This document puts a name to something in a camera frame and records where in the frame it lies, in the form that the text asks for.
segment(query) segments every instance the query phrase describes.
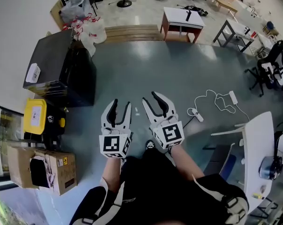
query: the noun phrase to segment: black box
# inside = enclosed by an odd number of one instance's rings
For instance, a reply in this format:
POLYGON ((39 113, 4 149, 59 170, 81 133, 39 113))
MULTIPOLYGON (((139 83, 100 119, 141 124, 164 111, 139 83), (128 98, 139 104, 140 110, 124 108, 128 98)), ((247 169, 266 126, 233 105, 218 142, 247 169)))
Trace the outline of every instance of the black box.
POLYGON ((41 72, 37 83, 24 80, 28 89, 57 107, 90 106, 94 103, 96 67, 73 29, 61 31, 38 41, 30 64, 41 72))

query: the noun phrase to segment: yellow container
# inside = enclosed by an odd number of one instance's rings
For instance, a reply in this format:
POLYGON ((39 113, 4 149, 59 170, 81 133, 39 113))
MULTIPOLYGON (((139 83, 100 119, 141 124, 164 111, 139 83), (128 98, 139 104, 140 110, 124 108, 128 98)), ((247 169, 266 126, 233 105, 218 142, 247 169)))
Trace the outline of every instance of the yellow container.
POLYGON ((29 99, 24 110, 23 129, 25 132, 42 134, 46 124, 47 105, 43 99, 29 99))

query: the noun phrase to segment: shoe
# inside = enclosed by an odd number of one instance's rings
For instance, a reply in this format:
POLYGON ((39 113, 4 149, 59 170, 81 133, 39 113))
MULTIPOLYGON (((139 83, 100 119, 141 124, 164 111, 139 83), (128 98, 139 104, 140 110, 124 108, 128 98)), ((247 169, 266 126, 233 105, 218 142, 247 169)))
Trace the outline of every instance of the shoe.
POLYGON ((145 146, 146 146, 146 150, 152 149, 152 148, 155 148, 155 143, 154 143, 152 140, 148 140, 148 141, 145 143, 145 146))

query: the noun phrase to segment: floor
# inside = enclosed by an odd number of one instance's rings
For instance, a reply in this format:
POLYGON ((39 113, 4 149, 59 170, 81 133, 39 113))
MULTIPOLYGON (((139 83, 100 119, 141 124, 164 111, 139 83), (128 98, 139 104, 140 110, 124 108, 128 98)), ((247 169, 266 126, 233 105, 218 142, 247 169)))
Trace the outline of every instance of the floor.
MULTIPOLYGON (((196 5, 208 12, 208 16, 202 17, 205 27, 202 30, 197 43, 206 45, 219 46, 218 43, 213 44, 217 32, 220 30, 227 18, 233 19, 228 10, 221 8, 218 10, 212 3, 212 0, 136 0, 130 7, 120 8, 116 3, 109 3, 118 0, 104 0, 97 3, 97 14, 104 19, 106 27, 121 25, 139 25, 139 24, 157 24, 160 28, 163 16, 163 8, 182 8, 177 5, 187 6, 196 5)), ((252 47, 259 48, 260 44, 255 41, 252 47)), ((246 54, 252 54, 250 49, 245 51, 246 54)))
MULTIPOLYGON (((96 103, 93 107, 69 110, 62 143, 64 151, 76 155, 79 184, 61 197, 41 191, 37 193, 50 225, 67 225, 88 190, 98 185, 106 162, 99 153, 100 116, 103 108, 114 98, 119 99, 117 110, 120 116, 128 101, 132 103, 133 111, 137 109, 140 114, 137 116, 133 112, 130 127, 134 135, 128 153, 136 157, 142 155, 145 142, 152 138, 141 104, 141 98, 145 97, 157 109, 151 97, 152 90, 174 101, 183 124, 189 119, 187 108, 193 106, 195 97, 205 93, 206 89, 220 93, 234 90, 239 106, 250 118, 271 111, 275 126, 283 119, 283 98, 280 93, 266 90, 265 96, 260 98, 258 89, 249 91, 248 86, 253 80, 243 71, 255 66, 256 61, 233 49, 179 42, 102 44, 97 46, 93 61, 98 75, 96 103)), ((204 122, 193 120, 184 132, 184 147, 202 169, 211 156, 210 151, 202 150, 205 145, 238 144, 241 138, 241 135, 211 137, 210 134, 246 122, 241 112, 220 112, 213 100, 213 97, 209 97, 207 101, 199 101, 198 107, 204 122)), ((237 180, 243 180, 243 166, 240 164, 243 151, 236 146, 233 152, 237 156, 237 163, 228 182, 237 184, 237 180)))

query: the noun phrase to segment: cardboard box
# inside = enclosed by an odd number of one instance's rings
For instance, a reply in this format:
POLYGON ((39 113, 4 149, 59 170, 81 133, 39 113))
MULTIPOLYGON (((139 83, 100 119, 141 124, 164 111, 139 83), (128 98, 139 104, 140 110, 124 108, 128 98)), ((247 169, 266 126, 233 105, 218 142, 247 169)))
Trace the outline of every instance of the cardboard box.
POLYGON ((72 153, 8 146, 8 164, 11 180, 22 188, 38 188, 62 195, 77 185, 76 161, 72 153), (50 188, 38 187, 32 183, 30 159, 35 156, 43 157, 49 164, 50 173, 54 175, 50 188))

